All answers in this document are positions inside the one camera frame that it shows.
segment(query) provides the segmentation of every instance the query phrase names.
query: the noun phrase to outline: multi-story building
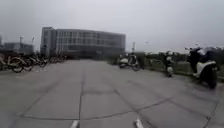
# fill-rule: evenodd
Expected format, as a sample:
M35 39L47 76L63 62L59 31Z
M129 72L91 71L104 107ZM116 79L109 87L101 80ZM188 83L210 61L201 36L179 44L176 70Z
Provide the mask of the multi-story building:
M79 29L42 29L41 53L46 56L105 57L125 52L125 35Z
M17 53L31 54L33 53L33 45L20 42L6 42L3 46L4 50Z

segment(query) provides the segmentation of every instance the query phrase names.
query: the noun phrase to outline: overcast sky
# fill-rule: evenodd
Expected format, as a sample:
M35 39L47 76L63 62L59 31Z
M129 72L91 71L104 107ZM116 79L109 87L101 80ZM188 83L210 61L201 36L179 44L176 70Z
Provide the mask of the overcast sky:
M124 33L127 50L224 47L224 0L0 0L4 41L35 37L39 49L44 26Z

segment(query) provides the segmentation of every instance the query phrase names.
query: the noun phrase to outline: white scooter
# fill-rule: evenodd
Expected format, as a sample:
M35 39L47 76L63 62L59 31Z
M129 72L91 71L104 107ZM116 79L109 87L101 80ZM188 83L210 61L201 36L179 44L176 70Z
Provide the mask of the white scooter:
M208 49L194 48L189 50L188 61L193 69L193 76L200 81L205 81L210 89L217 86L217 64L209 57Z
M127 55L126 57L120 58L119 67L120 68L131 67L134 71L140 70L140 65L136 55L130 55L130 56Z

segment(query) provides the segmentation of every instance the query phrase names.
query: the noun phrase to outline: concrete pavement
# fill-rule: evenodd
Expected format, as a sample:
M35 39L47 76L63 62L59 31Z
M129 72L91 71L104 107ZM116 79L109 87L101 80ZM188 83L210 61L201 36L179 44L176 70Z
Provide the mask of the concrete pavement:
M222 128L221 90L90 60L0 72L0 128Z

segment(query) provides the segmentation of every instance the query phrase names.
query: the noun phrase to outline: parked bicycle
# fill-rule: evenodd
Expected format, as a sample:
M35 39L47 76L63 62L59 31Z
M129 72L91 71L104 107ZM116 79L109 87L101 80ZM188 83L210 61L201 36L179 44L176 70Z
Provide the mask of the parked bicycle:
M19 57L8 56L4 59L3 55L0 56L0 64L3 67L11 69L15 73L20 73L24 69L26 62Z

